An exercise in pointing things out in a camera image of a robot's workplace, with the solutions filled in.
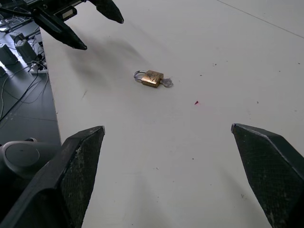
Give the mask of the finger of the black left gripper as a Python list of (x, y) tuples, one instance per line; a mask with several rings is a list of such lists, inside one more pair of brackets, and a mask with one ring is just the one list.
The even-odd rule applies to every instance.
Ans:
[(34, 10), (33, 19), (43, 30), (56, 40), (79, 50), (87, 50), (87, 46), (75, 32), (54, 14), (44, 10)]
[(91, 3), (96, 6), (98, 12), (106, 18), (116, 21), (119, 24), (124, 23), (124, 18), (112, 0), (91, 0)]

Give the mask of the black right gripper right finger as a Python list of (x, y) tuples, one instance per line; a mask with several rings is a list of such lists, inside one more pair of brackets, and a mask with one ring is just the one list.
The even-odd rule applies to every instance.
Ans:
[(231, 126), (248, 183), (272, 228), (304, 228), (304, 157), (282, 136)]

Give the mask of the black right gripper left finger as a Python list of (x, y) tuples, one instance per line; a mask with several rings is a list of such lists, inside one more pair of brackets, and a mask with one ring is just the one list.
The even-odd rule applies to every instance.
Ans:
[(77, 132), (32, 179), (0, 186), (0, 228), (81, 228), (104, 135), (103, 126)]

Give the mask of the grey box device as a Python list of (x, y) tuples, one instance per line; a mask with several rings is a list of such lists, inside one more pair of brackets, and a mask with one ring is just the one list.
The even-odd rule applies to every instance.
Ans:
[(18, 62), (18, 58), (12, 53), (6, 44), (0, 43), (0, 62), (5, 65), (14, 65)]
[(25, 62), (34, 61), (37, 57), (35, 51), (27, 40), (19, 40), (15, 44), (15, 48)]

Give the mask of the white power strip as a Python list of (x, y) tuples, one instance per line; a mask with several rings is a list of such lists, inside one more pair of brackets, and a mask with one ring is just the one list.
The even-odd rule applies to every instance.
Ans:
[(28, 72), (31, 74), (47, 74), (47, 64), (45, 62), (32, 61)]

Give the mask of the silver robot body joint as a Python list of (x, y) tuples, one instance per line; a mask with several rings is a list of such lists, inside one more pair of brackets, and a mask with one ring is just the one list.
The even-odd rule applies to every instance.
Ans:
[(10, 141), (0, 146), (0, 186), (17, 178), (30, 180), (61, 149), (37, 141)]

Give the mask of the brass padlock with steel shackle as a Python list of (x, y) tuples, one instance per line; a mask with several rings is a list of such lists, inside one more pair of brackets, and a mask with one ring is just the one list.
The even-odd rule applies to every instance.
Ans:
[(156, 71), (138, 70), (133, 74), (136, 81), (141, 82), (142, 85), (157, 88), (164, 78), (164, 74)]

